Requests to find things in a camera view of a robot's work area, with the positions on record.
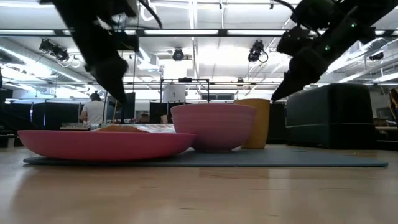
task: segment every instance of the wooden table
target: wooden table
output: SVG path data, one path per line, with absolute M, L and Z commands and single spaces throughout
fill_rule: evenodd
M 0 153 L 0 223 L 396 223 L 398 153 L 336 153 L 391 163 L 388 168 L 24 167 L 23 158 L 34 155 L 18 149 Z

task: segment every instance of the pink plate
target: pink plate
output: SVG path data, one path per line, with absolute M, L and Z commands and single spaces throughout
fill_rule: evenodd
M 194 134 L 100 131 L 19 131 L 26 148 L 55 159 L 125 161 L 172 156 L 187 150 Z

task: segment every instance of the ceiling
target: ceiling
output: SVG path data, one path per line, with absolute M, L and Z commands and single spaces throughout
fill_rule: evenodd
M 279 4 L 270 9 L 268 0 L 223 0 L 223 9 L 221 10 L 219 0 L 193 0 L 192 2 L 194 10 L 191 11 L 188 0 L 151 1 L 163 22 L 164 29 L 288 29 L 294 26 L 294 23 L 289 20 L 291 11 Z M 298 4 L 300 0 L 288 0 L 287 2 Z M 126 25 L 127 27 L 137 24 L 157 27 L 155 20 L 148 21 L 148 18 L 145 18 L 149 16 L 150 14 L 144 11 L 144 17 L 139 16 Z M 377 29 L 397 29 L 397 17 L 398 9 L 395 9 L 378 21 L 375 26 Z M 0 0 L 0 29 L 66 29 L 66 27 L 55 8 L 50 5 L 39 6 L 35 0 Z M 70 37 L 1 37 L 0 39 L 7 39 L 19 46 L 19 48 L 10 50 L 22 55 L 27 50 L 36 54 L 36 58 L 43 54 L 39 50 L 42 39 L 50 39 L 53 43 L 67 48 L 71 55 L 76 55 L 78 58 L 72 61 L 73 57 L 71 57 L 69 62 L 59 65 L 53 57 L 44 55 L 43 57 L 47 58 L 51 67 L 53 65 L 63 66 L 66 67 L 64 74 L 70 73 L 74 77 L 81 76 L 85 82 L 93 80 L 93 77 L 85 72 L 83 59 Z M 255 40 L 262 40 L 267 46 L 269 60 L 264 64 L 248 63 L 248 52 Z M 195 44 L 197 46 L 196 60 L 199 78 L 209 78 L 215 82 L 235 82 L 238 78 L 244 78 L 246 82 L 266 82 L 266 78 L 268 80 L 283 78 L 284 71 L 288 69 L 289 57 L 274 52 L 278 41 L 279 38 L 273 37 L 196 37 L 194 41 L 191 37 L 141 37 L 140 46 L 146 52 L 158 55 L 160 64 L 165 64 L 170 61 L 170 52 L 173 52 L 175 48 L 182 48 L 185 54 L 193 55 L 193 44 Z M 322 76 L 319 82 L 338 82 L 372 67 L 381 67 L 385 69 L 386 73 L 393 73 L 396 63 L 388 62 L 397 58 L 398 44 L 394 42 L 394 39 L 379 39 L 378 41 L 385 41 L 382 44 L 384 60 L 372 62 L 368 59 L 370 55 L 367 54 L 354 57 L 351 53 L 356 50 L 362 49 L 364 54 L 368 52 L 365 46 L 357 43 L 344 57 L 331 65 L 329 71 Z M 129 59 L 128 56 L 124 58 L 129 62 L 131 68 L 126 76 L 135 74 L 141 80 L 145 80 L 144 77 L 148 76 L 154 80 L 160 80 L 159 72 L 134 69 L 134 59 Z M 188 69 L 187 76 L 194 76 L 192 66 Z M 380 76 L 380 69 L 377 69 L 372 71 L 372 74 L 366 73 L 350 81 L 366 83 L 370 82 L 371 78 L 375 79 Z M 258 89 L 274 89 L 275 87 L 274 85 Z M 148 86 L 142 85 L 137 88 L 148 89 Z

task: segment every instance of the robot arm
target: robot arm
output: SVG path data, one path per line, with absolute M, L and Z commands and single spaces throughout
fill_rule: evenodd
M 317 82 L 329 65 L 356 41 L 366 44 L 376 38 L 371 27 L 398 5 L 398 0 L 303 0 L 291 19 L 300 26 L 283 34 L 277 51 L 293 56 L 289 71 L 272 96 L 277 101 Z M 325 33 L 309 38 L 310 30 Z

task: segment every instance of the person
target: person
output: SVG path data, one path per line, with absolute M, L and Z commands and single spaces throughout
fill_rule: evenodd
M 91 102 L 83 107 L 83 111 L 80 114 L 80 120 L 86 121 L 87 127 L 93 124 L 102 124 L 104 115 L 104 103 L 101 101 L 97 91 L 90 95 L 90 99 Z

